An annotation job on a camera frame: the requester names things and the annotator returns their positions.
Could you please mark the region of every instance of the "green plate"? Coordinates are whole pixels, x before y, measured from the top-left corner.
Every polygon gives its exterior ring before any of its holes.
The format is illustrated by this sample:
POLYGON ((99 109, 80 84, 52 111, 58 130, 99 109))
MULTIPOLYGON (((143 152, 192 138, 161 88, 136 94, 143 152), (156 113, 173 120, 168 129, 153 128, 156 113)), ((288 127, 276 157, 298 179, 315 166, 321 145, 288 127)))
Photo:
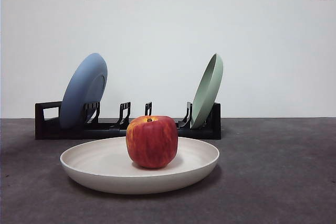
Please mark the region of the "green plate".
POLYGON ((190 128, 203 125, 214 105, 223 75, 223 61, 218 54, 212 56, 205 69, 193 101, 190 128))

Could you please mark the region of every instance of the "plate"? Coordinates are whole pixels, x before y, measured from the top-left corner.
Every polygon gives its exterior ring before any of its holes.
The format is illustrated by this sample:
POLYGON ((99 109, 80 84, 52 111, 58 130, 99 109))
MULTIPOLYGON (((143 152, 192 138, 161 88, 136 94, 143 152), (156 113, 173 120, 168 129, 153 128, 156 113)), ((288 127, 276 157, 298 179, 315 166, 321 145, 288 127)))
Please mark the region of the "plate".
POLYGON ((206 177, 219 151, 206 142, 179 137, 175 158, 164 168, 146 169, 128 156, 125 137, 96 140, 72 147, 60 161, 74 181, 114 194, 153 194, 189 186, 206 177))
POLYGON ((84 119, 81 115, 85 103, 100 102, 107 81, 107 65, 99 54, 90 54, 79 65, 65 91, 59 113, 62 129, 86 123, 96 111, 91 109, 84 119))
POLYGON ((202 76, 193 101, 190 128, 203 125, 214 105, 223 76, 223 61, 218 54, 212 56, 202 76))

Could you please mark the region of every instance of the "apple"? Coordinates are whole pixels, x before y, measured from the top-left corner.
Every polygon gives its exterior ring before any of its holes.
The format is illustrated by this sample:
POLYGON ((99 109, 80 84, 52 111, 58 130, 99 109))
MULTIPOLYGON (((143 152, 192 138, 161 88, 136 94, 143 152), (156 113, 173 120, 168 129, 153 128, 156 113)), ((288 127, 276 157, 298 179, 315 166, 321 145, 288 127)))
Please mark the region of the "apple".
POLYGON ((162 168, 176 156, 177 138, 176 124, 169 116, 140 116, 127 127, 127 151, 142 167, 162 168))

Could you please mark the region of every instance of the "dish rack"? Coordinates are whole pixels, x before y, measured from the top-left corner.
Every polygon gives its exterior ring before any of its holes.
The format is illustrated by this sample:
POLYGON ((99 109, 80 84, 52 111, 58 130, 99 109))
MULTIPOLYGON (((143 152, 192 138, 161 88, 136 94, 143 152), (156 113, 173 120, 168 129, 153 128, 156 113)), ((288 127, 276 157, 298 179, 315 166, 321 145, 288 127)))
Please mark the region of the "dish rack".
MULTIPOLYGON (((35 104, 35 139, 103 139, 118 136, 126 136, 131 113, 131 102, 121 103, 119 106, 119 118, 116 122, 99 122, 100 102, 86 103, 81 111, 81 116, 86 119, 88 110, 95 109, 96 115, 87 123, 77 125, 70 129, 62 129, 59 117, 46 119, 44 109, 58 108, 58 114, 62 102, 45 102, 35 104)), ((196 139, 221 139, 220 103, 214 103, 207 119, 197 129, 190 129, 193 105, 187 102, 186 116, 182 120, 175 121, 178 135, 196 139)), ((152 102, 145 104, 145 115, 152 114, 152 102)))

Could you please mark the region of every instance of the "blue plate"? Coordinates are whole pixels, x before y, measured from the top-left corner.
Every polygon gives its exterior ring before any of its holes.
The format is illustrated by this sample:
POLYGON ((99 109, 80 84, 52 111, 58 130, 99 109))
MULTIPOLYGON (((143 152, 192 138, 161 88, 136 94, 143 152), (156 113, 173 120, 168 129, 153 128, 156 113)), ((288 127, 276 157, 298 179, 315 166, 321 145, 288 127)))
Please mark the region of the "blue plate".
POLYGON ((69 129, 86 123, 95 109, 88 111, 86 119, 81 115, 85 103, 100 102, 107 81, 107 65, 99 54, 84 59, 73 74, 65 91, 59 123, 62 129, 69 129))

